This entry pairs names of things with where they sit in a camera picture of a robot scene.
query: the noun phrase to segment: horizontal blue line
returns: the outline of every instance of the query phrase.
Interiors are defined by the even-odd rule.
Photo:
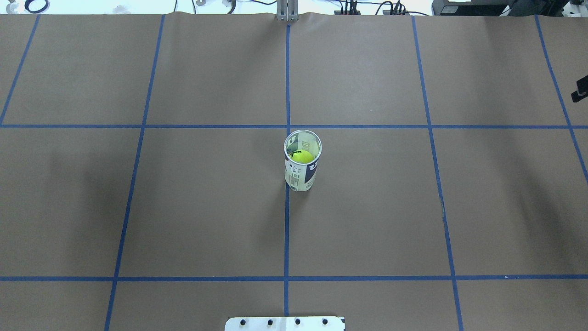
[[[456,275],[457,280],[588,279],[588,274]],[[234,276],[118,277],[119,282],[401,282],[451,280],[451,276]],[[0,276],[0,282],[112,282],[114,277]]]
[[[0,276],[0,282],[112,282],[113,277]]]
[[[235,129],[284,129],[286,125],[268,124],[0,124],[0,128],[235,128]],[[391,124],[391,125],[347,125],[347,124],[312,124],[291,125],[295,129],[427,129],[426,124]],[[434,129],[569,129],[567,125],[432,125]],[[588,129],[588,125],[573,125],[574,129]]]
[[[283,282],[282,276],[245,277],[118,277],[119,282]]]
[[[588,274],[491,274],[455,276],[457,280],[588,279]]]

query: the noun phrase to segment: white label sticker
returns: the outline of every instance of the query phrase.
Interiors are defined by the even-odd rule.
[[[455,14],[459,6],[445,6],[441,11],[441,14]]]

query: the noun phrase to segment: blue grid line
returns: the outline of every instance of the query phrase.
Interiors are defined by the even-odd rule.
[[[526,129],[568,130],[568,125],[469,125],[432,124],[434,129]],[[0,124],[0,128],[215,128],[215,129],[428,129],[427,124]],[[572,125],[574,129],[588,129],[588,125]]]
[[[129,276],[117,282],[423,282],[451,281],[453,276]],[[588,279],[588,274],[482,274],[456,275],[456,280],[569,280]],[[114,277],[0,276],[0,282],[112,282]]]
[[[26,47],[24,52],[22,53],[21,61],[18,64],[18,68],[16,69],[16,74],[14,75],[14,79],[12,80],[12,85],[10,86],[10,90],[8,91],[8,95],[6,96],[6,101],[4,102],[4,108],[2,109],[2,114],[0,115],[0,124],[4,122],[4,116],[6,116],[6,112],[8,111],[8,105],[10,104],[10,99],[12,98],[12,93],[16,88],[16,82],[18,81],[18,77],[21,75],[22,65],[25,63],[26,55],[29,52],[29,48],[31,47],[31,43],[33,41],[33,37],[35,36],[35,31],[37,25],[39,25],[39,20],[41,19],[40,15],[37,15],[35,19],[35,24],[33,24],[33,28],[31,30],[31,34],[29,36],[29,40],[26,42]]]
[[[290,134],[290,25],[286,26],[286,136]],[[290,315],[290,187],[286,183],[284,203],[284,316]]]
[[[153,90],[153,81],[155,80],[155,71],[157,69],[157,59],[159,56],[159,47],[161,45],[161,36],[163,34],[163,24],[165,23],[165,15],[161,15],[159,23],[159,34],[157,37],[157,44],[155,46],[155,55],[153,56],[153,66],[151,68],[151,77],[149,79],[149,88],[147,90],[147,98],[145,100],[145,110],[143,112],[143,123],[141,133],[139,134],[139,142],[137,143],[137,152],[135,155],[135,165],[133,166],[133,174],[131,177],[131,185],[129,188],[129,196],[126,202],[125,218],[122,223],[121,240],[118,246],[118,254],[116,255],[116,265],[114,270],[114,280],[112,281],[111,295],[108,300],[108,310],[106,312],[106,320],[104,322],[104,331],[110,328],[110,321],[112,317],[112,308],[114,306],[114,299],[116,295],[116,285],[118,283],[118,274],[121,269],[122,251],[125,247],[126,228],[129,224],[129,215],[131,213],[131,202],[133,200],[133,192],[135,189],[135,181],[137,176],[137,169],[139,167],[139,160],[141,158],[141,149],[143,147],[143,137],[145,136],[145,124],[147,123],[147,114],[149,113],[149,102],[151,100],[151,91]]]
[[[429,140],[431,143],[431,153],[433,155],[433,165],[435,167],[435,177],[437,178],[437,192],[441,207],[443,211],[443,227],[445,228],[445,244],[447,246],[447,257],[449,259],[449,270],[452,277],[453,285],[453,299],[455,300],[455,311],[457,314],[457,326],[459,331],[463,331],[462,309],[459,303],[459,293],[457,291],[457,280],[455,278],[455,266],[453,264],[453,252],[451,248],[451,239],[449,237],[449,226],[447,225],[447,213],[445,212],[445,200],[443,199],[443,187],[441,186],[441,177],[439,175],[439,163],[437,162],[437,151],[435,149],[435,139],[433,137],[433,125],[431,124],[431,115],[429,112],[429,101],[427,98],[427,89],[425,87],[425,75],[423,73],[423,63],[420,57],[419,36],[416,30],[415,17],[410,17],[412,20],[412,29],[415,36],[416,58],[419,65],[420,86],[423,92],[423,102],[425,104],[425,114],[427,116],[427,125],[429,126]]]
[[[547,54],[547,47],[545,46],[545,40],[543,39],[543,31],[541,30],[541,23],[539,23],[539,16],[538,15],[535,15],[535,23],[537,24],[537,32],[539,33],[539,39],[541,40],[541,47],[543,48],[543,55],[545,56],[545,62],[547,62],[547,68],[549,69],[549,74],[552,77],[553,86],[555,87],[555,91],[557,92],[557,97],[559,99],[559,103],[562,106],[563,115],[566,117],[567,127],[570,130],[570,136],[572,136],[572,142],[574,143],[574,148],[576,149],[576,154],[578,155],[578,160],[580,160],[580,166],[582,167],[582,172],[584,172],[584,179],[586,179],[586,184],[588,184],[588,171],[586,170],[584,158],[582,158],[582,153],[580,152],[580,147],[578,146],[578,142],[576,141],[576,135],[574,134],[572,122],[570,121],[570,117],[568,116],[566,104],[563,102],[562,93],[559,90],[559,85],[557,84],[557,79],[555,78],[555,73],[553,72],[551,61],[549,61],[549,55]]]

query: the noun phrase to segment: green ball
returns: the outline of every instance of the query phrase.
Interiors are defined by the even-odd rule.
[[[314,155],[305,150],[296,150],[290,154],[290,158],[298,163],[311,163],[315,159]]]

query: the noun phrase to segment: black clip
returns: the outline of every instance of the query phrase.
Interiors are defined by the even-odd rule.
[[[588,76],[576,82],[578,90],[572,93],[572,101],[578,102],[583,98],[588,97]]]

